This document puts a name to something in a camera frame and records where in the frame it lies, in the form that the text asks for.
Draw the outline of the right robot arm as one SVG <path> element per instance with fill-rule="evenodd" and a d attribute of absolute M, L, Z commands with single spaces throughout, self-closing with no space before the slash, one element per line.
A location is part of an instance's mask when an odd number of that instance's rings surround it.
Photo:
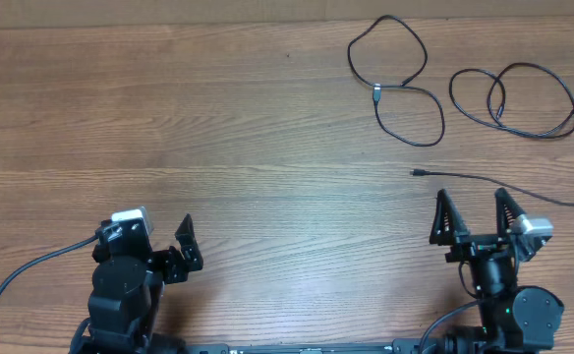
<path fill-rule="evenodd" d="M 549 219 L 527 214 L 500 188 L 494 193 L 496 232 L 474 235 L 446 190 L 436 195 L 430 243 L 447 246 L 445 260 L 466 266 L 473 301 L 433 322 L 420 353 L 540 353 L 554 346 L 565 306 L 540 286 L 521 286 L 518 274 L 553 236 Z"/>

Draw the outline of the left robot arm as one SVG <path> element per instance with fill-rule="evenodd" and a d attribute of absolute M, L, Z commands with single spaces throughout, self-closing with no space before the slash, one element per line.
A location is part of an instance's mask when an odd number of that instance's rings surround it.
<path fill-rule="evenodd" d="M 185 353 L 183 339 L 154 331 L 168 284 L 203 268 L 193 220 L 186 215 L 174 233 L 178 248 L 152 249 L 153 227 L 143 207 L 115 212 L 95 230 L 97 267 L 87 301 L 89 317 L 72 338 L 71 353 Z"/>

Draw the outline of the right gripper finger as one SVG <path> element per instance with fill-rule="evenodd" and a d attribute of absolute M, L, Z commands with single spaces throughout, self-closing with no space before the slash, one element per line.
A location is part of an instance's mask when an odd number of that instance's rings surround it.
<path fill-rule="evenodd" d="M 470 236 L 461 214 L 445 189 L 437 192 L 436 209 L 430 232 L 430 243 L 453 246 Z"/>
<path fill-rule="evenodd" d="M 494 197 L 496 206 L 497 234 L 501 238 L 505 238 L 508 234 L 511 222 L 526 212 L 515 202 L 504 188 L 497 189 L 494 193 Z"/>

